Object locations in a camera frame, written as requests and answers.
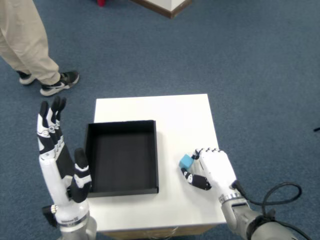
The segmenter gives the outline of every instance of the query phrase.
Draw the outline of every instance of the white wall corner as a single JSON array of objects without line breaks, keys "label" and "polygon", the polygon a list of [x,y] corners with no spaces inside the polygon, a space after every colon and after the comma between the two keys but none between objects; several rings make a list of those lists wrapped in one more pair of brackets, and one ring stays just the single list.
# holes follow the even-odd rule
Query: white wall corner
[{"label": "white wall corner", "polygon": [[163,9],[171,11],[173,0],[147,0],[147,1],[163,8]]},{"label": "white wall corner", "polygon": [[171,9],[170,11],[173,11],[178,7],[180,4],[182,4],[185,0],[170,0],[171,1]]}]

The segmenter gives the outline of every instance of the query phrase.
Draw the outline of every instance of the black cable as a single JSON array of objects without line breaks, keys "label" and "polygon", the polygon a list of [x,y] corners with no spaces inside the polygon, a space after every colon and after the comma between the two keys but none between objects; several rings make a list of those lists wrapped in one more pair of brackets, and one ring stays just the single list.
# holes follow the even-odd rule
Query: black cable
[{"label": "black cable", "polygon": [[[286,222],[283,222],[283,221],[278,221],[275,219],[275,213],[276,211],[274,209],[272,209],[271,211],[269,211],[268,213],[266,213],[266,206],[271,206],[271,205],[281,205],[281,204],[288,204],[288,203],[291,203],[295,200],[297,200],[298,198],[300,198],[301,194],[302,194],[302,188],[300,185],[294,183],[294,182],[283,182],[283,183],[280,183],[276,186],[274,186],[273,188],[271,188],[267,193],[266,195],[264,196],[263,198],[263,201],[262,202],[257,202],[257,201],[253,201],[251,200],[246,192],[244,191],[243,187],[241,186],[240,182],[238,180],[234,181],[231,185],[234,189],[237,189],[241,195],[247,199],[250,203],[254,204],[254,205],[258,205],[258,206],[261,206],[262,208],[262,214],[263,214],[263,217],[265,218],[268,218],[270,219],[272,222],[276,222],[278,224],[281,224],[282,226],[284,227],[287,227],[287,228],[290,228],[294,231],[296,231],[297,233],[299,233],[300,235],[302,235],[305,239],[307,240],[312,240],[305,232],[303,232],[302,230],[300,230],[298,227],[294,226],[294,225],[291,225],[289,223],[286,223]],[[298,193],[290,198],[290,199],[287,199],[287,200],[282,200],[282,201],[267,201],[268,198],[278,189],[282,188],[282,187],[285,187],[285,186],[294,186],[298,189]]]}]

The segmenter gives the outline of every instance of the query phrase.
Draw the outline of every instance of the black sneaker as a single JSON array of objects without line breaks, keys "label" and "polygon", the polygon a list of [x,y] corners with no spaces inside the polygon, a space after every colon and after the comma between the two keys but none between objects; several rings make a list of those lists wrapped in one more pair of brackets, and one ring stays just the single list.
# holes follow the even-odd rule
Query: black sneaker
[{"label": "black sneaker", "polygon": [[34,80],[36,80],[36,78],[34,78],[31,74],[25,74],[22,71],[16,71],[20,78],[19,78],[19,83],[21,83],[22,85],[29,85],[32,84]]},{"label": "black sneaker", "polygon": [[63,72],[60,75],[60,80],[57,83],[53,85],[42,85],[40,93],[43,96],[51,96],[62,91],[63,89],[69,89],[79,80],[79,73],[76,71]]}]

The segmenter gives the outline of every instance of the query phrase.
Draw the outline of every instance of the robotic thumb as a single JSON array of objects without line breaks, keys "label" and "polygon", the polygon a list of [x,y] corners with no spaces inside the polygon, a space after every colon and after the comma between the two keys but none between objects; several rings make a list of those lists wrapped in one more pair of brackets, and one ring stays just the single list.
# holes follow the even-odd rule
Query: robotic thumb
[{"label": "robotic thumb", "polygon": [[91,175],[87,157],[82,148],[74,152],[74,175],[71,181],[71,197],[76,203],[86,200],[91,188]]}]

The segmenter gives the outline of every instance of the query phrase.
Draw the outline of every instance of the robot wrist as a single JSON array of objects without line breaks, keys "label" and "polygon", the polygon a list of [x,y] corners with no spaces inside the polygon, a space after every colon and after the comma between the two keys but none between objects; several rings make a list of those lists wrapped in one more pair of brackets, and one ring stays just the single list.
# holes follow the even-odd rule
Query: robot wrist
[{"label": "robot wrist", "polygon": [[241,199],[243,198],[242,195],[239,193],[239,192],[232,192],[232,193],[229,193],[229,194],[222,194],[220,197],[219,197],[219,202],[221,204],[224,204],[226,201],[229,201],[229,200],[234,200],[234,199]]}]

